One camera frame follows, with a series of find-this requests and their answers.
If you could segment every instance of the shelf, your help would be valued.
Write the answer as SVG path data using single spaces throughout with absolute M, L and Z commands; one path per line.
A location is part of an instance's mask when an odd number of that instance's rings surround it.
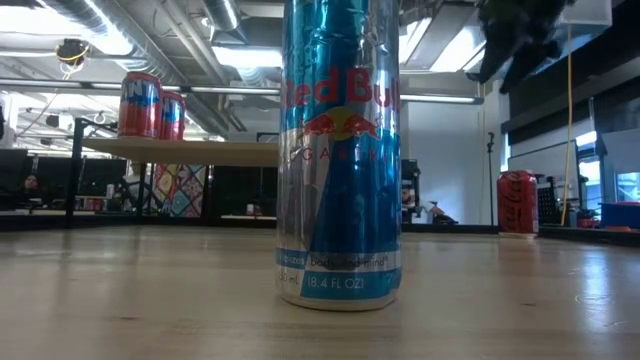
M 278 144 L 163 141 L 138 138 L 84 139 L 83 146 L 139 162 L 277 167 Z

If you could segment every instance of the blue box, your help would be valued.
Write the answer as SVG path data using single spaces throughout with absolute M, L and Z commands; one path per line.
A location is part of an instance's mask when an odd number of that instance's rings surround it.
M 602 226 L 628 226 L 640 229 L 640 206 L 602 204 Z

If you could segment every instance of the silver blue can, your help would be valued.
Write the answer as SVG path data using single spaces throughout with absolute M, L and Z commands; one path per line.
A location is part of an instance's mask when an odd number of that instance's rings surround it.
M 285 6 L 276 286 L 371 310 L 400 285 L 398 3 Z

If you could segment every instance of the red can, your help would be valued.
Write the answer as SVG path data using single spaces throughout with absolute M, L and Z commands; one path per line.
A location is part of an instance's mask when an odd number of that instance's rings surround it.
M 122 81 L 118 136 L 156 139 L 162 126 L 162 85 L 142 72 L 129 72 Z
M 165 92 L 162 97 L 161 140 L 182 140 L 186 112 L 184 99 L 180 94 Z
M 538 233 L 538 182 L 528 171 L 498 178 L 498 226 L 504 233 Z

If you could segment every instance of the yellow cable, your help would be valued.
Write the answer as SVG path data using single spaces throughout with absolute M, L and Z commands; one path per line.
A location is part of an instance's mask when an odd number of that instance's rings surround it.
M 571 138 L 572 138 L 572 124 L 573 124 L 573 56 L 571 54 L 571 24 L 567 26 L 567 45 L 569 46 L 569 51 L 567 54 L 567 97 L 569 99 L 569 131 L 568 131 L 568 139 L 567 139 L 567 156 L 565 159 L 565 169 L 564 169 L 564 194 L 562 199 L 562 219 L 560 220 L 560 224 L 564 226 L 565 218 L 567 216 L 567 197 L 569 195 L 569 154 L 570 154 L 570 146 L 571 146 Z
M 65 81 L 69 80 L 71 75 L 73 75 L 73 73 L 75 72 L 74 70 L 76 69 L 76 66 L 78 65 L 78 59 L 80 59 L 79 56 L 74 60 L 73 67 L 71 68 L 71 71 L 69 71 L 68 73 L 65 73 L 64 76 L 62 77 L 62 80 L 65 80 Z M 36 117 L 35 120 L 33 120 L 24 130 L 22 130 L 22 132 L 20 134 L 16 135 L 16 137 L 20 137 L 20 136 L 24 135 L 27 131 L 29 131 L 29 129 L 31 129 L 31 127 L 35 123 L 37 123 L 38 120 L 40 120 L 40 118 L 42 117 L 42 115 L 44 115 L 44 113 L 49 109 L 49 107 L 51 106 L 51 104 L 53 104 L 53 101 L 58 97 L 58 95 L 60 95 L 60 92 L 59 92 L 58 89 L 56 89 L 56 92 L 51 97 L 51 100 L 49 100 L 49 102 L 47 102 L 47 105 L 44 107 L 44 109 L 42 109 L 42 111 L 40 112 L 38 117 Z

